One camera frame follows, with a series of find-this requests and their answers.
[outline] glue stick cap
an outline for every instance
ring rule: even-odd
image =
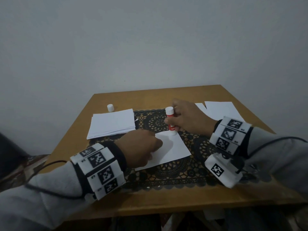
[[[114,107],[113,107],[113,104],[107,105],[107,109],[108,109],[109,112],[113,112],[115,110]]]
[[[166,108],[166,114],[167,115],[173,115],[174,114],[174,109],[173,109],[173,107],[167,107]]]

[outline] grey hoodie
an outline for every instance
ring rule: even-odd
[[[281,136],[254,128],[249,139],[248,155],[262,144],[279,137]],[[285,186],[304,195],[308,194],[308,143],[301,140],[282,140],[263,148],[245,163],[254,163]],[[49,173],[39,174],[30,182],[60,194],[82,194],[82,188],[70,162]],[[0,229],[55,229],[69,215],[89,205],[90,202],[85,199],[67,200],[20,186],[0,193]]]

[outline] black lace doily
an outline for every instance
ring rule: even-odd
[[[136,129],[150,130],[155,133],[167,131],[168,125],[164,123],[166,113],[164,109],[134,111]],[[183,131],[179,132],[182,140],[192,155],[164,163],[152,168],[135,171],[127,169],[125,172],[126,184],[124,189],[132,190],[150,190],[152,188],[160,190],[163,187],[171,189],[172,187],[182,188],[184,186],[215,186],[221,182],[204,166],[205,160],[213,153],[219,152],[219,149],[209,143],[209,138],[205,136],[191,134]],[[115,141],[123,135],[106,136],[90,140],[90,146],[95,143],[102,143],[106,140]],[[241,183],[259,182],[259,177],[255,174],[243,172],[244,176]]]

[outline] stack of paper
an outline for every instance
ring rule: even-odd
[[[135,171],[191,155],[179,134],[171,135],[169,131],[163,131],[155,134],[155,137],[163,141],[163,146],[152,153],[153,159],[149,160],[146,166],[136,168]]]
[[[202,112],[214,120],[221,120],[226,116],[245,121],[232,102],[205,101],[206,107],[203,103],[196,103],[196,105]]]
[[[135,129],[133,109],[113,113],[93,114],[87,140],[124,134]]]

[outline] white wall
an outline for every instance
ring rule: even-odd
[[[51,153],[94,93],[222,84],[308,139],[308,0],[0,0],[0,132]]]

